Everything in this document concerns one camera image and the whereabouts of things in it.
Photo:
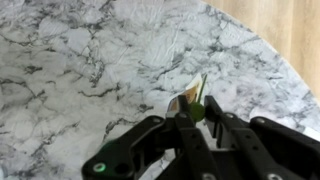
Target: marble surface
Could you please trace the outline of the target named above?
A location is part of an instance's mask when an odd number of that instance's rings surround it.
[[[317,102],[288,63],[202,2],[2,0],[0,9],[2,179],[81,179],[102,142],[164,116],[197,73],[208,74],[204,94],[244,120],[320,131]]]

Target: marble table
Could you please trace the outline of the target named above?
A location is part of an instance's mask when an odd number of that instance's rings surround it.
[[[204,94],[244,120],[320,131],[317,102],[285,59],[200,1],[2,0],[0,9],[0,179],[81,179],[103,142],[164,116],[197,73],[208,74]]]

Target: screw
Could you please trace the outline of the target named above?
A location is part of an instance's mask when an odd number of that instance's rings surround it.
[[[268,174],[268,180],[283,180],[278,174],[270,173]]]
[[[106,169],[106,165],[104,163],[98,163],[93,166],[94,172],[103,172]]]
[[[262,119],[262,118],[257,118],[257,121],[259,122],[259,123],[265,123],[266,121],[264,120],[264,119]]]
[[[185,113],[179,113],[179,116],[182,118],[187,118],[188,116]]]
[[[159,122],[161,122],[161,120],[160,120],[160,119],[158,119],[158,118],[153,118],[153,122],[155,122],[155,123],[159,123]]]
[[[226,116],[227,116],[228,118],[233,118],[233,114],[231,114],[231,113],[226,113]]]
[[[216,180],[216,177],[210,173],[202,174],[202,180]]]

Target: wooden floor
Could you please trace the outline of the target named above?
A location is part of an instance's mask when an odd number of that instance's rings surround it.
[[[320,100],[320,0],[204,0],[269,42]]]

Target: green object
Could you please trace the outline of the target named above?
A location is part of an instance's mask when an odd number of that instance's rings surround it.
[[[100,172],[103,172],[104,170],[106,170],[106,165],[104,163],[98,163],[93,166],[94,172],[100,173]]]
[[[204,75],[202,86],[201,86],[199,97],[198,97],[198,101],[197,101],[197,103],[199,103],[199,104],[200,104],[200,101],[201,101],[202,91],[203,91],[203,88],[204,88],[204,84],[206,83],[206,80],[207,80],[207,75]]]
[[[199,122],[204,118],[205,109],[200,103],[193,102],[190,104],[191,117],[195,122]]]

